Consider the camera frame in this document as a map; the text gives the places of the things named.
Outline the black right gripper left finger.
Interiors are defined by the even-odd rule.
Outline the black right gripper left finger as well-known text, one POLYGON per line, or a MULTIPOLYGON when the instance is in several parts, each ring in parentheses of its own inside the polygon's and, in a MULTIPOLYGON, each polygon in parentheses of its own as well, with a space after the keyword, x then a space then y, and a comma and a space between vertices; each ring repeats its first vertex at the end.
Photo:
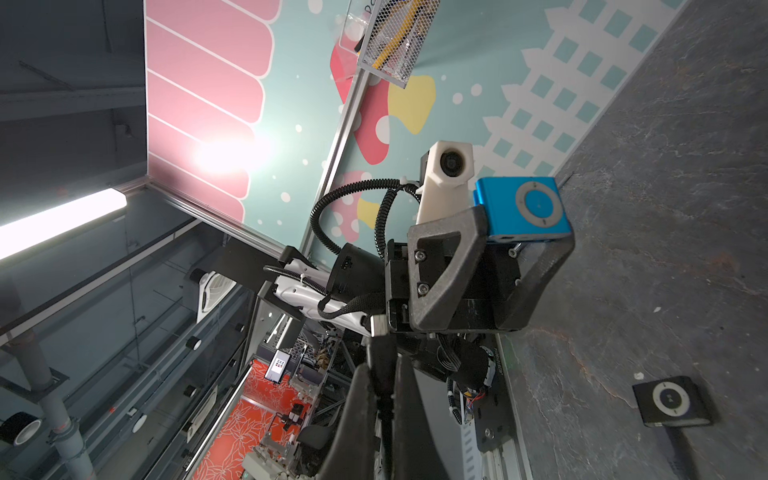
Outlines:
POLYGON ((320 480, 374 478, 376 396, 367 364, 359 365, 329 453, 316 476, 320 480))

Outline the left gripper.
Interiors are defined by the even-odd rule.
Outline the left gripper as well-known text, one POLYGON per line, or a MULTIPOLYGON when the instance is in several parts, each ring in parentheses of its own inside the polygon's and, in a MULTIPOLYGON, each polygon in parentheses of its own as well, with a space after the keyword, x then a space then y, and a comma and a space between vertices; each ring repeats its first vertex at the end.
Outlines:
POLYGON ((475 206, 414 225, 407 245, 386 248, 388 321, 398 333, 519 331, 530 322, 547 285, 575 249, 575 235, 547 242, 522 276, 505 245, 487 245, 488 221, 475 206))

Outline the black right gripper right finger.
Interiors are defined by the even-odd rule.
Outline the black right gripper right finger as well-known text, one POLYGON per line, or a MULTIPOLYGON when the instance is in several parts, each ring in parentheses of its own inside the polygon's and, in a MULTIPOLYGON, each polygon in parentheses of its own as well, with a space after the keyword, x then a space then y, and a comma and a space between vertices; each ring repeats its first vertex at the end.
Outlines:
POLYGON ((393 479, 448 479, 428 425, 414 368, 399 356, 395 370, 393 479))

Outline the blue mp3 player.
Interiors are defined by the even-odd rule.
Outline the blue mp3 player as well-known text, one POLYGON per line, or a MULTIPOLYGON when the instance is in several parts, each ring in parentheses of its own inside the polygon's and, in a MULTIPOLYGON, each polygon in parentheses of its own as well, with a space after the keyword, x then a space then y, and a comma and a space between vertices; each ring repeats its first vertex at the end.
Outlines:
POLYGON ((485 211, 493 243, 553 241, 573 234, 552 177, 481 178, 473 197, 485 211))

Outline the black mp3 player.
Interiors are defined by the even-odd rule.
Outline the black mp3 player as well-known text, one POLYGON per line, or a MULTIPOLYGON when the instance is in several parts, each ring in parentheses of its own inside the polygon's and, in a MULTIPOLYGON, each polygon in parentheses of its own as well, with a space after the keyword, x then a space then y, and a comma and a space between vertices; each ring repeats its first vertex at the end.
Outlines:
POLYGON ((688 376, 638 383, 632 390, 646 427, 687 428, 713 423, 701 390, 688 376))

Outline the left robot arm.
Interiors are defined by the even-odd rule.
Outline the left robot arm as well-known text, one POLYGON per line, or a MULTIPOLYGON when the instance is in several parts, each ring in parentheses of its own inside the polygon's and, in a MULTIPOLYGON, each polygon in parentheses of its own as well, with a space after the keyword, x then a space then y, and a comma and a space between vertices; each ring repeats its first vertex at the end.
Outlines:
POLYGON ((318 266, 288 248, 260 295, 297 319, 364 336, 374 334, 376 316, 397 334, 521 330, 575 247, 550 177, 360 180, 324 195, 310 226, 334 264, 318 266), (370 190, 418 201, 406 240, 381 241, 377 252, 336 243, 321 225, 323 213, 370 190))

